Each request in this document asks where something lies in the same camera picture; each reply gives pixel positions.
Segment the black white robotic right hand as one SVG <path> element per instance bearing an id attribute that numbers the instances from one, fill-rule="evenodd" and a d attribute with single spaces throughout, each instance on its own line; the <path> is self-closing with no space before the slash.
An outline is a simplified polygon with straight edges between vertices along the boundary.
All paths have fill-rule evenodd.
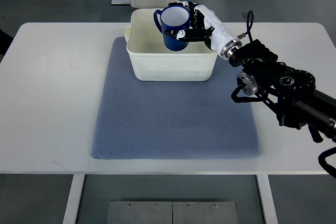
<path id="1" fill-rule="evenodd" d="M 230 59 L 233 53 L 242 47 L 240 39 L 227 31 L 224 23 L 212 10 L 190 1 L 181 3 L 188 9 L 191 22 L 189 29 L 184 30 L 184 36 L 178 40 L 202 41 L 210 50 L 216 51 L 218 56 L 225 60 Z"/>

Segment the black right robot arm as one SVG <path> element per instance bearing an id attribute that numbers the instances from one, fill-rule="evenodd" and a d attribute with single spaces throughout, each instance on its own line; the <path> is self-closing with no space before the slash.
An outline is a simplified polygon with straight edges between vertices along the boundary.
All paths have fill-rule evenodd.
<path id="1" fill-rule="evenodd" d="M 251 36 L 254 12 L 246 18 L 249 43 L 235 46 L 229 54 L 233 67 L 242 66 L 237 88 L 231 98 L 236 103 L 263 102 L 276 115 L 280 126 L 300 130 L 307 126 L 314 142 L 324 137 L 335 140 L 335 99 L 316 89 L 315 77 L 278 61 L 278 56 Z"/>

